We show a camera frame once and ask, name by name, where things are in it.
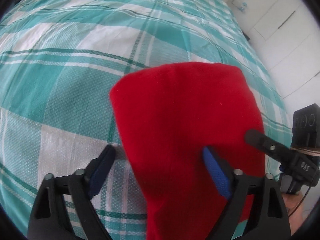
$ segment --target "red cloth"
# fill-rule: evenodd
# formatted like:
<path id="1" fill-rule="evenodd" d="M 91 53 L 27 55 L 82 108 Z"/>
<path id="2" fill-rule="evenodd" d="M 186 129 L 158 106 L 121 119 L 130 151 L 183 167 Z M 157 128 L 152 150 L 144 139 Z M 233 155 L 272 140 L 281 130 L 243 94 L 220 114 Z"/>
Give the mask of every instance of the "red cloth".
<path id="1" fill-rule="evenodd" d="M 124 76 L 110 98 L 147 200 L 147 240 L 203 240 L 217 221 L 226 200 L 204 166 L 204 146 L 233 168 L 264 175 L 265 156 L 244 142 L 247 130 L 263 132 L 263 124 L 239 68 L 198 62 L 150 68 Z"/>

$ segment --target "screw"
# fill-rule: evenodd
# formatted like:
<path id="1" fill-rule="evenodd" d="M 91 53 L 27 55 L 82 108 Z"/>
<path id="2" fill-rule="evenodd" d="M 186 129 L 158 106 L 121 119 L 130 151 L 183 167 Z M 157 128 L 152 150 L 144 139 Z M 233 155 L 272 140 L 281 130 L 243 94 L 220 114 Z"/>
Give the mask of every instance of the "screw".
<path id="1" fill-rule="evenodd" d="M 267 179 L 273 179 L 273 175 L 271 173 L 266 173 Z"/>
<path id="2" fill-rule="evenodd" d="M 76 170 L 76 175 L 82 175 L 84 174 L 84 169 L 77 169 Z"/>
<path id="3" fill-rule="evenodd" d="M 243 175 L 243 171 L 241 171 L 241 170 L 239 170 L 239 169 L 235 169 L 235 170 L 233 171 L 233 173 L 236 174 L 236 175 Z"/>
<path id="4" fill-rule="evenodd" d="M 48 173 L 47 175 L 44 176 L 44 179 L 52 179 L 52 178 L 53 178 L 52 173 Z"/>

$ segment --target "bed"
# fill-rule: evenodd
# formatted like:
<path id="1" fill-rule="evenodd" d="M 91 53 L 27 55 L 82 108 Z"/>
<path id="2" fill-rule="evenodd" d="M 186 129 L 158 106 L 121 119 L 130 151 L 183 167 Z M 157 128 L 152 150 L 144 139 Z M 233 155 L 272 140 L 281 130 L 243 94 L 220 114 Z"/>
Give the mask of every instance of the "bed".
<path id="1" fill-rule="evenodd" d="M 223 0 L 23 0 L 6 14 L 0 22 L 0 203 L 24 234 L 44 175 L 84 168 L 112 143 L 116 161 L 92 203 L 114 240 L 145 239 L 146 203 L 108 94 L 127 73 L 188 61 L 239 67 L 265 134 L 290 145 L 284 103 Z M 266 159 L 266 170 L 277 174 L 278 163 Z M 75 233 L 84 237 L 68 197 L 66 205 Z"/>

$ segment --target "cable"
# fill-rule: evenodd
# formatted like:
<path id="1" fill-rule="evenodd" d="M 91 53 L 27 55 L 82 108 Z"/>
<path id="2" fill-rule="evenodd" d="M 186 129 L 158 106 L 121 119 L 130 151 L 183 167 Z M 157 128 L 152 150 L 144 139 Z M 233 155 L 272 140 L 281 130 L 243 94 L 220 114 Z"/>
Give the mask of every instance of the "cable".
<path id="1" fill-rule="evenodd" d="M 299 204 L 298 204 L 298 205 L 294 208 L 294 210 L 288 215 L 288 217 L 291 217 L 291 216 L 297 211 L 297 209 L 299 208 L 299 206 L 302 204 L 302 202 L 304 201 L 304 199 L 307 197 L 307 195 L 308 195 L 308 193 L 309 193 L 309 191 L 310 191 L 310 189 L 311 189 L 311 185 L 312 185 L 312 183 L 313 183 L 313 180 L 315 179 L 315 176 L 316 176 L 316 174 L 313 176 L 312 181 L 311 181 L 311 183 L 310 183 L 310 186 L 309 186 L 307 192 L 305 193 L 305 195 L 303 196 L 303 198 L 300 200 Z"/>
<path id="2" fill-rule="evenodd" d="M 300 200 L 299 204 L 295 207 L 295 209 L 288 215 L 288 217 L 291 217 L 299 208 L 299 206 L 301 206 L 302 202 L 304 201 L 304 199 L 307 197 L 309 191 L 311 189 L 311 186 L 309 186 L 307 192 L 305 193 L 305 195 L 303 196 L 303 198 Z"/>

